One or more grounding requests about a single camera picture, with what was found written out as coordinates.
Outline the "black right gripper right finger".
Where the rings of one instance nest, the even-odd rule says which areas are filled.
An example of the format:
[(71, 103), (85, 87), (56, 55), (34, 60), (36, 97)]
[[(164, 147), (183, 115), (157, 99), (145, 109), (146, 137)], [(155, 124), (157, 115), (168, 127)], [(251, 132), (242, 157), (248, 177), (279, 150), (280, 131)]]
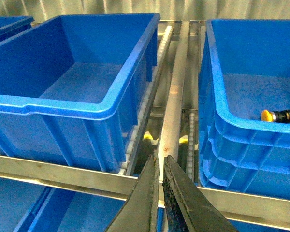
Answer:
[(172, 156), (164, 158), (163, 193), (170, 232), (235, 232)]

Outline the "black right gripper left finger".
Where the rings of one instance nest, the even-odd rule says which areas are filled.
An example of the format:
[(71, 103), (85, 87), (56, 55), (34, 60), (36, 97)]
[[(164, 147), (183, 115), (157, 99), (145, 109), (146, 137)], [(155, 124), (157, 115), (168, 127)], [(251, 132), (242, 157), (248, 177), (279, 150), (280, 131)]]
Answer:
[(107, 232), (157, 230), (160, 164), (156, 154), (146, 161), (132, 192), (106, 228)]

